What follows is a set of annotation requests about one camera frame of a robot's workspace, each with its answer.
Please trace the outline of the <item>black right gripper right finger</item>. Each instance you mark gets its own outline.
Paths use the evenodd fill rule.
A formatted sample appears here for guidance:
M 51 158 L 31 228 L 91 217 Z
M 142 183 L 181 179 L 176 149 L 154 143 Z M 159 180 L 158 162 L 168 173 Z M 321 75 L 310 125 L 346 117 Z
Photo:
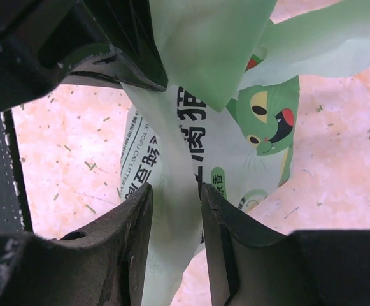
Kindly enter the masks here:
M 213 305 L 370 305 L 370 229 L 283 235 L 201 189 Z

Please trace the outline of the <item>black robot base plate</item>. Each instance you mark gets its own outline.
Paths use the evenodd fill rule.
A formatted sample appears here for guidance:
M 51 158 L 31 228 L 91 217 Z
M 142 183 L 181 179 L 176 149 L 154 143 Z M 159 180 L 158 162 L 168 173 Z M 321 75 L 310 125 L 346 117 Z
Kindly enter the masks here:
M 32 232 L 12 111 L 0 112 L 0 233 Z

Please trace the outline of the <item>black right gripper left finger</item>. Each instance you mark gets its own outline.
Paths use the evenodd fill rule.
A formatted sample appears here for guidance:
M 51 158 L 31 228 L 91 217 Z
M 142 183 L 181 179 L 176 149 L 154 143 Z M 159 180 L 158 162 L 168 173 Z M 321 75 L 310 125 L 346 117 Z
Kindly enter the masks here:
M 143 184 L 60 240 L 0 233 L 0 305 L 140 305 L 152 196 Z

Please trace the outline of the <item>green cat litter bag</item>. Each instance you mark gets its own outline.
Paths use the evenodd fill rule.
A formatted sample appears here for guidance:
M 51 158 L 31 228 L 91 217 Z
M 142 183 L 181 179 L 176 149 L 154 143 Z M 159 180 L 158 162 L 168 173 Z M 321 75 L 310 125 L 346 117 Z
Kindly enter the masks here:
M 204 247 L 201 186 L 288 232 L 370 227 L 370 1 L 151 1 L 164 92 L 125 85 L 144 135 L 121 195 L 153 187 L 143 305 Z

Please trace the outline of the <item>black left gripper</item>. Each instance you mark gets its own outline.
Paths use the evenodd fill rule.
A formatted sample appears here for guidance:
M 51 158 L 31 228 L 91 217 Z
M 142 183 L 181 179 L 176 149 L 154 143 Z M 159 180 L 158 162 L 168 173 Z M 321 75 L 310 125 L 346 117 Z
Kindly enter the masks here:
M 84 1 L 0 1 L 0 111 L 41 98 L 61 83 L 167 89 L 158 53 L 111 44 Z

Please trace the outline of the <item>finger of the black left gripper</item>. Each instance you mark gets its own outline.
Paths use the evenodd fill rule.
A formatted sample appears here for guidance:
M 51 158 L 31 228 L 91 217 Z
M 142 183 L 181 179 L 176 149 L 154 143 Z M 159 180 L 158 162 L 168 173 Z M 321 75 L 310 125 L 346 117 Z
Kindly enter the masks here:
M 111 43 L 124 52 L 139 55 L 139 44 L 144 43 L 159 55 L 148 1 L 85 1 L 84 4 L 105 35 L 105 45 Z

